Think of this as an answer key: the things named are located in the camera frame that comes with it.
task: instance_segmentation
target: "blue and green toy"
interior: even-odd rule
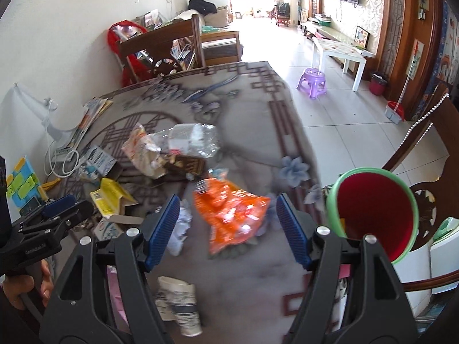
[[[48,196],[41,187],[40,181],[26,156],[20,159],[13,172],[8,175],[6,184],[8,185],[6,195],[13,200],[18,209],[24,208],[33,197],[40,204],[44,204],[48,200]]]

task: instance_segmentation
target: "green bucket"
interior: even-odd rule
[[[396,264],[412,249],[419,228],[415,196],[398,176],[380,168],[343,174],[327,197],[330,228],[339,236],[375,235]]]

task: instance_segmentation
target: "human hand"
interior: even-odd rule
[[[43,281],[41,283],[40,293],[43,298],[43,306],[46,307],[50,300],[51,292],[54,289],[54,284],[51,280],[50,267],[45,260],[41,261],[41,272],[43,274]],[[3,291],[13,307],[19,310],[26,310],[20,295],[30,292],[34,286],[34,279],[30,275],[16,275],[14,277],[5,278],[3,282]]]

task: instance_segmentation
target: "mop handle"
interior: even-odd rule
[[[394,108],[394,115],[401,101],[403,100],[403,97],[405,96],[406,88],[408,87],[408,82],[411,77],[411,72],[413,71],[413,67],[416,64],[416,54],[418,53],[418,48],[419,48],[419,41],[416,43],[415,53],[413,54],[413,60],[411,61],[411,67],[409,68],[408,77],[406,78],[405,85],[403,86],[403,89],[402,89],[402,93],[400,94],[400,97],[398,98],[398,102]]]

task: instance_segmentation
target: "plastic bottle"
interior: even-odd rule
[[[217,127],[210,124],[177,124],[152,135],[162,152],[212,158],[219,150]]]

